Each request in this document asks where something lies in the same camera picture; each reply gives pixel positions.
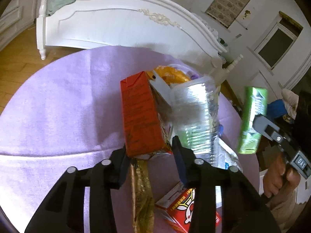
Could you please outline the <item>person's right hand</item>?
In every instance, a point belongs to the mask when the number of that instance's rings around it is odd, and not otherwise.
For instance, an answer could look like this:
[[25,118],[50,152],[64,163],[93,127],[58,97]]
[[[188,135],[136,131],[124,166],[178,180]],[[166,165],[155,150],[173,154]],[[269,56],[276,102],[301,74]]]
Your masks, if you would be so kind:
[[286,169],[284,156],[279,153],[263,178],[264,195],[270,198],[270,205],[277,206],[287,201],[300,180],[301,176],[295,169]]

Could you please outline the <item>beige sleeve forearm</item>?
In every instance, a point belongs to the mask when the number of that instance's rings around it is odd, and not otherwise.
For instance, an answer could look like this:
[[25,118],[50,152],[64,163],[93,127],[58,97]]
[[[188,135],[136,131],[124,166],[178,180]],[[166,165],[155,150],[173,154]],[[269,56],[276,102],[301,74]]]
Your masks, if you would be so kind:
[[275,205],[271,199],[267,203],[267,207],[272,213],[281,232],[287,232],[294,225],[299,215],[307,205],[307,202],[297,203],[297,194],[294,191],[286,201],[282,201]]

